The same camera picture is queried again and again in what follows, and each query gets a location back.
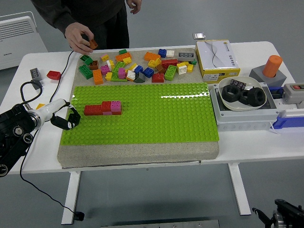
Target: black pants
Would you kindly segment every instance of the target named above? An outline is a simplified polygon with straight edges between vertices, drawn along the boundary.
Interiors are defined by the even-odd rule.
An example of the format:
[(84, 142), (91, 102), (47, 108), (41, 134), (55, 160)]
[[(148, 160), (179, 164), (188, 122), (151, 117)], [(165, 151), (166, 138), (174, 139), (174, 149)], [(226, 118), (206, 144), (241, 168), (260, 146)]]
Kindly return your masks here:
[(129, 48), (130, 41), (125, 5), (114, 17), (102, 25), (90, 28), (90, 30), (98, 44), (96, 50)]

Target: gray floor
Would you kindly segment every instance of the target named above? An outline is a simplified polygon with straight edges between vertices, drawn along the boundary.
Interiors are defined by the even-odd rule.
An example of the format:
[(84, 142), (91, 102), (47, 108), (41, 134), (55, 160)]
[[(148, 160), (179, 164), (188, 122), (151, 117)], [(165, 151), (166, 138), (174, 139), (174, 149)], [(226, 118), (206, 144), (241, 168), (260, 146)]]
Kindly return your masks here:
[[(48, 51), (70, 50), (62, 34), (37, 14), (29, 0), (6, 1), (0, 15), (28, 10), (35, 15)], [(141, 12), (128, 18), (131, 47), (194, 44), (192, 33), (201, 31), (208, 39), (270, 41), (295, 80), (302, 82), (303, 10), (302, 0), (143, 1)], [(0, 71), (0, 101), (16, 69)], [(276, 209), (275, 199), (304, 205), (304, 160), (241, 163), (240, 171), (250, 206), (269, 217)], [(68, 173), (25, 177), (64, 202)], [(18, 175), (0, 179), (0, 203), (0, 227), (61, 226), (62, 208)], [(86, 217), (71, 225), (75, 228), (159, 219), (218, 219), (221, 228), (264, 227), (255, 215), (239, 216), (224, 164), (83, 172), (76, 209)]]

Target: white bowl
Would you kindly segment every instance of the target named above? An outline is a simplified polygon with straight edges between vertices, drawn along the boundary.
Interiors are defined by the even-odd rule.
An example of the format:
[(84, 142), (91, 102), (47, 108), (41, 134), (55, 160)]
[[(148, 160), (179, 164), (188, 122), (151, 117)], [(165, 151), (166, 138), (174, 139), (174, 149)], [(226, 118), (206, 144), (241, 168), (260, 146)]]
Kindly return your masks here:
[(242, 76), (237, 76), (237, 77), (227, 77), (227, 78), (224, 78), (223, 80), (221, 80), (218, 84), (218, 90), (219, 90), (219, 95), (220, 95), (220, 98), (222, 99), (222, 102), (224, 104), (224, 106), (226, 106), (228, 109), (232, 110), (232, 111), (250, 111), (250, 110), (255, 110), (255, 109), (258, 109), (260, 107), (262, 107), (266, 101), (267, 101), (267, 96), (265, 94), (265, 102), (261, 105), (261, 106), (257, 106), (257, 107), (253, 107), (251, 105), (247, 105), (247, 104), (243, 104), (243, 103), (240, 103), (239, 101), (235, 101), (235, 102), (228, 102), (228, 101), (225, 101), (222, 97), (222, 91), (223, 91), (223, 87), (227, 86), (230, 84), (230, 81), (232, 79), (235, 79), (239, 82), (243, 82), (243, 83), (246, 83), (246, 87), (258, 87), (260, 89), (263, 90), (262, 86), (259, 84), (258, 81), (256, 81), (254, 78), (251, 78), (251, 77), (242, 77)]

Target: white table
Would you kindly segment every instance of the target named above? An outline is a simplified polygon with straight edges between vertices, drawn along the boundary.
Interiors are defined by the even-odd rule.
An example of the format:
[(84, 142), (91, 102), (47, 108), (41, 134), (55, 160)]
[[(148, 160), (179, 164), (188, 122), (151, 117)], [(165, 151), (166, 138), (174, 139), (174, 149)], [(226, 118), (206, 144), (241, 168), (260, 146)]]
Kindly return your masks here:
[[(251, 69), (264, 65), (270, 55), (278, 55), (275, 47), (269, 42), (250, 42), (250, 43), (232, 43), (233, 51), (236, 55), (239, 67), (241, 68), (240, 76), (248, 76)], [(178, 46), (178, 47), (152, 47), (152, 48), (132, 48), (129, 51), (149, 50), (149, 49), (173, 49), (173, 48), (195, 48), (195, 46)], [(118, 50), (100, 50), (96, 52), (117, 52)], [(11, 85), (0, 106), (0, 113), (3, 113), (17, 103), (21, 103), (19, 89), (22, 83), (30, 81), (30, 69), (38, 68), (42, 75), (43, 94), (39, 99), (30, 103), (32, 108), (36, 108), (39, 103), (48, 104), (50, 95), (57, 86), (57, 82), (51, 82), (46, 77), (49, 70), (59, 71), (65, 67), (67, 57), (70, 52), (56, 53), (35, 53), (24, 56)], [(69, 100), (75, 70), (79, 54), (73, 53), (70, 58), (68, 68), (62, 77), (61, 86), (53, 100), (63, 98)], [(287, 79), (285, 83), (294, 83), (284, 62), (280, 68)], [(31, 88), (31, 85), (24, 88), (26, 99), (37, 95), (37, 91)], [(66, 109), (60, 110), (57, 115), (65, 117)], [(237, 203), (241, 215), (250, 215), (250, 208), (247, 201), (245, 189), (241, 179), (238, 164), (240, 162), (256, 162), (271, 160), (287, 160), (304, 158), (304, 134), (303, 128), (290, 128), (277, 130), (280, 134), (271, 131), (233, 131), (219, 132), (219, 155), (214, 160), (202, 160), (185, 163), (162, 163), (162, 164), (138, 164), (123, 165), (113, 167), (84, 167), (76, 169), (62, 169), (57, 161), (57, 151), (61, 138), (59, 128), (56, 128), (47, 122), (40, 129), (39, 134), (31, 146), (29, 155), (23, 166), (23, 173), (43, 173), (43, 172), (71, 172), (70, 184), (67, 192), (66, 205), (71, 208), (75, 207), (78, 183), (81, 171), (89, 170), (108, 170), (108, 169), (125, 169), (125, 168), (143, 168), (143, 167), (161, 167), (175, 165), (197, 165), (197, 164), (219, 164), (227, 163), (229, 166), (233, 186), (236, 193)], [(20, 159), (10, 174), (19, 173), (21, 165)], [(72, 213), (65, 210), (63, 224), (72, 222)]]

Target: dark sweater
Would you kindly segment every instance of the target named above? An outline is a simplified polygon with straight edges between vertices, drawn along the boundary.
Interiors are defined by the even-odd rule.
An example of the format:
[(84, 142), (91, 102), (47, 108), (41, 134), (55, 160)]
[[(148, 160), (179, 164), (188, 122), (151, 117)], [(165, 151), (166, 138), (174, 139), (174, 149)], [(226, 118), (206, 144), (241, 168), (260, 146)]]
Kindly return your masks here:
[(63, 34), (67, 26), (79, 22), (89, 28), (101, 25), (125, 4), (124, 0), (31, 0), (38, 13)]

